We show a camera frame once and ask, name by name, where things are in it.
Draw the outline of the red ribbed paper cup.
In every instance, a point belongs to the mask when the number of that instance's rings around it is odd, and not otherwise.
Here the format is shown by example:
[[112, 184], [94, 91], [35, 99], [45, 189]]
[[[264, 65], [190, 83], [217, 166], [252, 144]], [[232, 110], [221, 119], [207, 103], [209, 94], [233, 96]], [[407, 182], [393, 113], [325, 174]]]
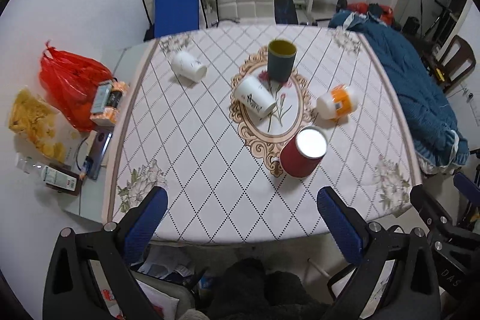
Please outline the red ribbed paper cup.
[[282, 148], [279, 155], [281, 166], [292, 177], [307, 177], [325, 157], [327, 147], [326, 137], [319, 127], [303, 127]]

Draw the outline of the white cup with black calligraphy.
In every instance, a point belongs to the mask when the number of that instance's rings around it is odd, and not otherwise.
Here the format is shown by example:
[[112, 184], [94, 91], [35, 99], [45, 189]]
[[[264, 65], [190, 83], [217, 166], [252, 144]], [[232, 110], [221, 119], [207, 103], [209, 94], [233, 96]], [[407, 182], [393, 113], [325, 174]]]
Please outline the white cup with black calligraphy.
[[252, 75], [241, 79], [233, 91], [233, 96], [259, 118], [269, 115], [277, 103], [272, 93]]

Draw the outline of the dark green plastic cup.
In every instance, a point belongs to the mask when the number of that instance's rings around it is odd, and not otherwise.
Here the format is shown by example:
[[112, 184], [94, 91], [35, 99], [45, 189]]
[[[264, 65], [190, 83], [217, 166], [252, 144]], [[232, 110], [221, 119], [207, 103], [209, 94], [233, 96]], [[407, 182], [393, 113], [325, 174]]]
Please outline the dark green plastic cup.
[[278, 83], [288, 81], [293, 70], [296, 46], [288, 40], [272, 40], [268, 44], [268, 76]]

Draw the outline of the plain white paper cup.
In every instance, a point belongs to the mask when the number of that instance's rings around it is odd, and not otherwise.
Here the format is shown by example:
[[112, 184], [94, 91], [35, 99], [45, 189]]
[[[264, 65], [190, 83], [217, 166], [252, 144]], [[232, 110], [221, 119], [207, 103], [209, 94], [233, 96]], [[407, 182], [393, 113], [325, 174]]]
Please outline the plain white paper cup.
[[208, 68], [202, 62], [186, 51], [180, 51], [174, 55], [171, 68], [179, 76], [195, 83], [204, 78], [208, 71]]

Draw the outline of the blue quilted blanket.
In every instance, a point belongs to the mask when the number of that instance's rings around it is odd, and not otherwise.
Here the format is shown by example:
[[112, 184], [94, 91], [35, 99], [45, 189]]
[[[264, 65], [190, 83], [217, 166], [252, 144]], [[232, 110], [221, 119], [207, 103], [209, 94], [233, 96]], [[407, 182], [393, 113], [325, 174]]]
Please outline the blue quilted blanket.
[[374, 50], [396, 91], [423, 173], [450, 174], [464, 166], [468, 141], [413, 45], [379, 19], [349, 10], [336, 13], [329, 26], [363, 34]]

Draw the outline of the brown liquid bottle white label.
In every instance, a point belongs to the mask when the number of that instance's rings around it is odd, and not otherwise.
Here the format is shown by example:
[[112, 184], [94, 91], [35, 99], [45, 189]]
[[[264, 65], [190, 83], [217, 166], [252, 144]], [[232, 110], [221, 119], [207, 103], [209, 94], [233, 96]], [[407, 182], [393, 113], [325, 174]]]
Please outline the brown liquid bottle white label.
[[26, 174], [35, 174], [44, 185], [57, 192], [72, 196], [78, 196], [80, 193], [80, 176], [63, 167], [45, 165], [21, 153], [16, 154], [16, 167]]

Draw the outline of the purple smartphone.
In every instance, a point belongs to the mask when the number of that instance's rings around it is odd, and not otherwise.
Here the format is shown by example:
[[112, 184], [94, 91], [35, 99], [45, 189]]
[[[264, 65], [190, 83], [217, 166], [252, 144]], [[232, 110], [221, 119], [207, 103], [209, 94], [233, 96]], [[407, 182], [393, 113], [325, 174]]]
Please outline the purple smartphone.
[[112, 139], [112, 129], [99, 128], [90, 132], [87, 140], [87, 154], [93, 159], [92, 168], [88, 178], [96, 180], [104, 158], [107, 156], [107, 150]]

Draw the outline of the orange and white jar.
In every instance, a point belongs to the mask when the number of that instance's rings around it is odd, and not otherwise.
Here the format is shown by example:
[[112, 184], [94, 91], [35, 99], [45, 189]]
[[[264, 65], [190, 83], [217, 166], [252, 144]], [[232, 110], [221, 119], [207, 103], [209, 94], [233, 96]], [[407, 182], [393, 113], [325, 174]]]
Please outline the orange and white jar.
[[338, 85], [319, 96], [316, 105], [321, 118], [336, 120], [357, 110], [359, 94], [351, 85]]

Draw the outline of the yellow flower printed box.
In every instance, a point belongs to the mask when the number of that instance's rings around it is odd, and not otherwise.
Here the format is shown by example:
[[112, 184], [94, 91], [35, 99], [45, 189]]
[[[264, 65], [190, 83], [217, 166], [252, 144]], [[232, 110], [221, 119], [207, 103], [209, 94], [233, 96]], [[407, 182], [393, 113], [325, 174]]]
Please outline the yellow flower printed box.
[[61, 111], [39, 95], [23, 87], [13, 99], [8, 127], [20, 135], [44, 157], [71, 166], [81, 134]]

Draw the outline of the orange tissue pack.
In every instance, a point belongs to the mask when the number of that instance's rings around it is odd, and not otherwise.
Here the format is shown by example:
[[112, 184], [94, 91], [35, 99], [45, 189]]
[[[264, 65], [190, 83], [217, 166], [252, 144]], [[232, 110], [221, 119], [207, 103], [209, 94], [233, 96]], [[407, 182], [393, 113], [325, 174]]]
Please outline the orange tissue pack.
[[90, 109], [90, 120], [97, 126], [114, 127], [120, 115], [120, 103], [127, 92], [126, 82], [116, 79], [101, 82]]

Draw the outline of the red plastic bag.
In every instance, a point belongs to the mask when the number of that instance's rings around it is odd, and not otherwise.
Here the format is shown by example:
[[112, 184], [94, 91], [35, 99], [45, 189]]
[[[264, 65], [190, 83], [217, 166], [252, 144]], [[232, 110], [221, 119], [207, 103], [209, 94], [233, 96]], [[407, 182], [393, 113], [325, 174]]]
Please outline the red plastic bag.
[[90, 110], [97, 88], [112, 79], [111, 71], [93, 58], [58, 50], [46, 43], [40, 59], [39, 80], [49, 102], [59, 109], [79, 132], [89, 132], [95, 123]]

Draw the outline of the floral checked tablecloth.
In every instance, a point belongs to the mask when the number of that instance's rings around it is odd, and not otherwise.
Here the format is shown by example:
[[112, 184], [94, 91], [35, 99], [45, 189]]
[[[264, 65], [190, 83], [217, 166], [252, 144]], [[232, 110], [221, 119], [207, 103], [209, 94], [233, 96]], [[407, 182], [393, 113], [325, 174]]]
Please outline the floral checked tablecloth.
[[[269, 79], [268, 45], [297, 48], [287, 82]], [[131, 89], [116, 124], [101, 219], [119, 221], [153, 184], [168, 192], [157, 241], [241, 244], [320, 234], [320, 188], [334, 188], [368, 220], [399, 214], [422, 181], [395, 90], [366, 38], [355, 32], [288, 25], [210, 28], [152, 40], [121, 61]], [[207, 74], [176, 74], [186, 51]], [[277, 101], [259, 118], [233, 96], [256, 76]], [[317, 99], [338, 85], [359, 94], [355, 112], [323, 119]], [[324, 133], [325, 157], [307, 177], [282, 168], [282, 148], [303, 127]]]

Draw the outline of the chair with blue board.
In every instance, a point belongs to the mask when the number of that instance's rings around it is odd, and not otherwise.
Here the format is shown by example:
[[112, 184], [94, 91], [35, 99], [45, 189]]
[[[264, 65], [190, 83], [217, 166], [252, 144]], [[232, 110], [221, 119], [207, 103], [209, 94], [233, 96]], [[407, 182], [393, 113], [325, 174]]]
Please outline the chair with blue board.
[[200, 29], [200, 0], [142, 0], [142, 3], [150, 25], [148, 39]]

